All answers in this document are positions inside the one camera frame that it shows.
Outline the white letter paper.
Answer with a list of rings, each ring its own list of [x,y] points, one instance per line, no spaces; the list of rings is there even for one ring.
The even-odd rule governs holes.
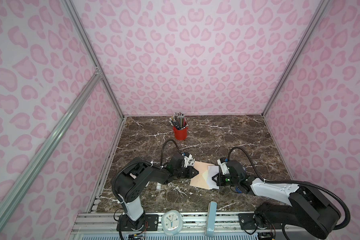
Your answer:
[[[219,175],[219,166],[209,165],[207,171],[207,178],[206,178],[208,190],[212,190],[212,189],[218,190],[220,188],[217,185],[216,175]]]

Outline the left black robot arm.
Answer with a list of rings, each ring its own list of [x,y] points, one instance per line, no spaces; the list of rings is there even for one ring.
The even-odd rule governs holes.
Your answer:
[[[175,153],[165,166],[157,166],[136,157],[119,171],[111,182],[114,196],[122,205],[124,214],[118,219],[119,232],[142,231],[148,227],[155,231],[158,217],[146,216],[140,195],[148,183],[167,185],[173,180],[192,179],[199,175],[194,167],[195,160],[188,153]]]

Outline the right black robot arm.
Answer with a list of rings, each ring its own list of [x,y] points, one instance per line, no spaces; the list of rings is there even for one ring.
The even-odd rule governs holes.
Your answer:
[[[350,210],[341,198],[309,182],[265,180],[245,171],[239,162],[229,160],[219,162],[219,170],[210,178],[218,187],[236,187],[243,194],[280,202],[279,205],[263,203],[254,211],[258,228],[292,225],[324,240],[351,221]]]

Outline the pink envelope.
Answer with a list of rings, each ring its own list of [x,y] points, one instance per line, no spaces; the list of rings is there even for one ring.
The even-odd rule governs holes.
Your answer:
[[[208,164],[208,163],[202,163],[202,162],[198,162],[198,161],[196,161],[194,163],[193,167],[199,173],[195,177],[192,177],[192,179],[190,181],[190,186],[205,189],[205,190],[212,189],[212,187],[210,187],[209,184],[207,183],[207,178],[208,178],[208,174],[209,174],[209,166],[214,166],[214,165]]]

